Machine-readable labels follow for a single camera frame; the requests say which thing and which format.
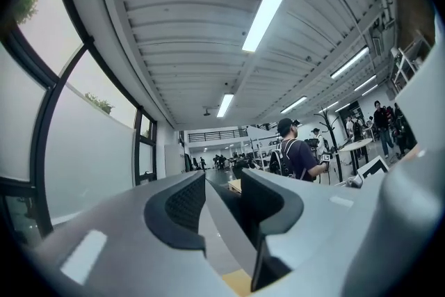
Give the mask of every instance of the round table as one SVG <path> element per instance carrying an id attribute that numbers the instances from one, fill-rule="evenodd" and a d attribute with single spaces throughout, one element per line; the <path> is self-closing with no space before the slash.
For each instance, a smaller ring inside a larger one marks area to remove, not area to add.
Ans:
<path id="1" fill-rule="evenodd" d="M 369 143 L 372 143 L 372 138 L 365 138 L 360 141 L 355 141 L 354 143 L 351 143 L 349 145 L 346 145 L 345 147 L 341 148 L 340 152 L 350 152 L 350 158 L 353 160 L 353 174 L 354 176 L 357 174 L 357 169 L 359 168 L 359 160 L 357 158 L 357 155 L 355 154 L 355 150 L 361 149 L 362 147 L 365 147 Z M 366 160 L 366 163 L 369 162 L 368 160 L 368 152 L 366 151 L 366 148 L 364 150 L 364 158 Z"/>

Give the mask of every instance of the ceiling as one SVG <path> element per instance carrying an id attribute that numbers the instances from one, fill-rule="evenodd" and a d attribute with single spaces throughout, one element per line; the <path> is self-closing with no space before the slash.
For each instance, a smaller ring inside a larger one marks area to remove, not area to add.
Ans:
<path id="1" fill-rule="evenodd" d="M 388 11 L 385 0 L 283 0 L 258 50 L 249 54 L 241 47 L 260 1 L 106 4 L 126 55 L 134 59 L 147 91 L 177 129 L 278 121 L 282 109 L 306 95 L 308 100 L 287 113 L 300 118 L 352 99 L 353 88 L 373 74 L 377 83 L 389 76 L 395 29 L 376 26 Z M 375 36 L 381 56 L 373 46 Z M 371 49 L 369 56 L 331 79 L 364 45 Z M 216 114 L 224 93 L 235 98 L 221 120 Z M 205 109 L 210 116 L 203 116 Z"/>

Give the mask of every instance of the balcony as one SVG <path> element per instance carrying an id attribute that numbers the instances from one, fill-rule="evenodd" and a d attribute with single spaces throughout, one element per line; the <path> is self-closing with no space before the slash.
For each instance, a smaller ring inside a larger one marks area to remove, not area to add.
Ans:
<path id="1" fill-rule="evenodd" d="M 198 141 L 223 140 L 227 138 L 243 138 L 247 137 L 247 135 L 248 135 L 247 129 L 212 131 L 209 133 L 189 134 L 188 142 L 196 143 Z"/>

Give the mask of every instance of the corrugated metal ceiling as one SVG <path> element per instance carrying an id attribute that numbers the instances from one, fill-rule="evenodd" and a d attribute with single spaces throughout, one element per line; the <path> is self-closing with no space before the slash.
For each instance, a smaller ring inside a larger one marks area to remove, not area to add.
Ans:
<path id="1" fill-rule="evenodd" d="M 355 38 L 351 34 L 357 23 L 367 22 L 366 30 L 379 17 L 380 0 L 284 0 L 254 55 L 241 46 L 260 0 L 119 1 L 147 76 L 181 128 L 216 122 L 223 93 L 236 92 L 227 122 L 272 122 L 296 95 L 309 99 L 298 114 L 310 113 L 344 97 L 374 68 L 378 81 L 388 73 L 389 60 L 375 57 L 371 48 L 370 56 L 341 78 L 330 78 L 366 42 L 372 46 L 366 31 Z M 333 58 L 341 45 L 346 50 Z M 388 51 L 391 46 L 384 44 Z M 202 116 L 204 108 L 210 108 L 211 117 Z"/>

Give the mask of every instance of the window frame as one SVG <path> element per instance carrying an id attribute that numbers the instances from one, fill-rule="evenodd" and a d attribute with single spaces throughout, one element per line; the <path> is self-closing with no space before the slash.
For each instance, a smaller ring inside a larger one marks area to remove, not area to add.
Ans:
<path id="1" fill-rule="evenodd" d="M 10 31 L 6 38 L 2 39 L 2 44 L 6 51 L 10 54 L 14 61 L 37 83 L 46 89 L 42 103 L 40 105 L 33 135 L 31 139 L 31 152 L 29 156 L 30 180 L 29 182 L 19 182 L 13 179 L 0 177 L 0 198 L 7 195 L 30 197 L 35 202 L 36 222 L 39 233 L 44 239 L 54 230 L 48 210 L 47 196 L 45 190 L 45 151 L 51 119 L 54 114 L 58 99 L 62 90 L 67 83 L 73 69 L 79 62 L 82 55 L 87 51 L 90 52 L 92 58 L 108 77 L 111 83 L 124 95 L 124 97 L 135 107 L 134 130 L 136 139 L 133 141 L 133 180 L 137 185 L 144 179 L 149 181 L 156 180 L 156 120 L 154 120 L 147 111 L 131 96 L 128 90 L 120 83 L 118 78 L 106 64 L 101 54 L 94 45 L 94 38 L 90 36 L 81 21 L 80 15 L 74 5 L 73 0 L 62 0 L 72 25 L 81 39 L 81 45 L 67 59 L 67 63 L 60 73 L 57 75 L 32 48 L 23 33 L 20 31 L 16 23 L 11 25 Z M 140 135 L 140 126 L 142 115 L 148 118 L 152 125 L 150 126 L 150 138 Z M 153 173 L 148 175 L 139 175 L 139 147 L 140 142 L 147 143 L 153 147 Z M 3 210 L 5 219 L 10 217 L 7 205 L 0 204 L 0 210 Z"/>

